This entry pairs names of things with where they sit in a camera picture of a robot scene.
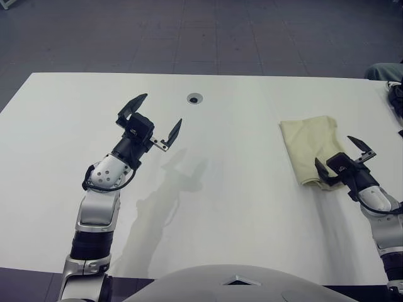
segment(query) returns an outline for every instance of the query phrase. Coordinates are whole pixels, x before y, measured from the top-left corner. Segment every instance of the person's leg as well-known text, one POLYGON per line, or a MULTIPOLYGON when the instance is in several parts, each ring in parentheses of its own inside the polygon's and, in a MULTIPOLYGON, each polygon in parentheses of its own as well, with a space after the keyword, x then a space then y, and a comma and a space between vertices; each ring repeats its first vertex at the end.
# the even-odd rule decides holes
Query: person's leg
POLYGON ((365 79, 374 81, 400 82, 403 78, 403 64, 376 63, 365 72, 365 79))

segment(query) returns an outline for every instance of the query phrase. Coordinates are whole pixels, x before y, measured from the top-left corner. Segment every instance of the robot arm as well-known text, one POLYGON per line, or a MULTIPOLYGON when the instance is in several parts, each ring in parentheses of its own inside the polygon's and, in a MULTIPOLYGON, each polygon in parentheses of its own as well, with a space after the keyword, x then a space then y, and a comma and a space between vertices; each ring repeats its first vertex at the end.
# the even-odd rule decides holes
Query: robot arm
POLYGON ((315 166, 321 179, 331 186, 341 181, 350 188, 350 198, 361 204, 361 212, 371 224, 372 237, 383 261, 391 298, 399 300, 403 297, 403 204, 388 195, 364 165, 376 153, 361 140, 348 138, 363 151, 359 159, 352 160, 342 152, 328 159, 326 164, 336 177, 329 177, 318 159, 315 166))
POLYGON ((112 277, 106 272, 120 209, 120 190, 134 178, 141 156, 153 145, 163 151, 170 148, 182 121, 172 129, 168 141, 154 138, 154 124, 136 112, 146 97, 146 94, 136 97, 119 112, 116 123, 125 129, 122 139, 86 172, 82 183, 86 195, 79 208, 71 252, 65 260, 59 300, 109 302, 111 299, 112 277))

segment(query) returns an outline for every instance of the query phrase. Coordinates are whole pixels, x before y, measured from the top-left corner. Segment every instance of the white table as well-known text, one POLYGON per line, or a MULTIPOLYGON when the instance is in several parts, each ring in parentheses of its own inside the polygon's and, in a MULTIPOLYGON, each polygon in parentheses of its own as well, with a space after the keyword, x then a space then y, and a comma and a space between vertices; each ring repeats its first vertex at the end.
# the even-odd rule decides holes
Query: white table
POLYGON ((117 113, 139 112, 172 148, 153 148, 122 208, 110 272, 158 278, 204 264, 271 267, 319 284, 385 284, 369 223, 347 188, 299 186, 280 120, 330 115, 350 156, 363 139, 375 178, 402 200, 403 140, 381 96, 358 79, 150 74, 32 74, 0 114, 0 266, 61 272, 81 181, 120 139, 117 113), (190 105, 199 92, 204 100, 190 105))

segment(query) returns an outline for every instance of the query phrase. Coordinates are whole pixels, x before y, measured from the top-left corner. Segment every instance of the yellow cloth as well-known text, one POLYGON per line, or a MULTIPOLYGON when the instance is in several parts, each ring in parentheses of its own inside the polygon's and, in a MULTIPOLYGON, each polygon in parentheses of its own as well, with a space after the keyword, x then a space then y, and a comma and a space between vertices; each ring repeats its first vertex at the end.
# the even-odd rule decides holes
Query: yellow cloth
POLYGON ((326 165, 327 159, 344 152, 336 138, 336 120, 330 116, 318 116, 301 121, 281 121, 280 128, 297 181, 300 184, 315 184, 325 190, 338 188, 322 182, 315 168, 317 157, 329 171, 329 176, 336 176, 326 165))

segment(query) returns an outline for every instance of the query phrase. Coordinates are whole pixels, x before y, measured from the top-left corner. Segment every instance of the gray tile floor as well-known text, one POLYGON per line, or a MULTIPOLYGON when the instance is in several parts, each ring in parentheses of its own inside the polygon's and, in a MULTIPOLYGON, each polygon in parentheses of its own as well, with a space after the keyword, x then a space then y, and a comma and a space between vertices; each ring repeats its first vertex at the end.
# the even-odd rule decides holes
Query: gray tile floor
POLYGON ((32 72, 362 77, 402 49, 393 0, 18 0, 0 110, 32 72))

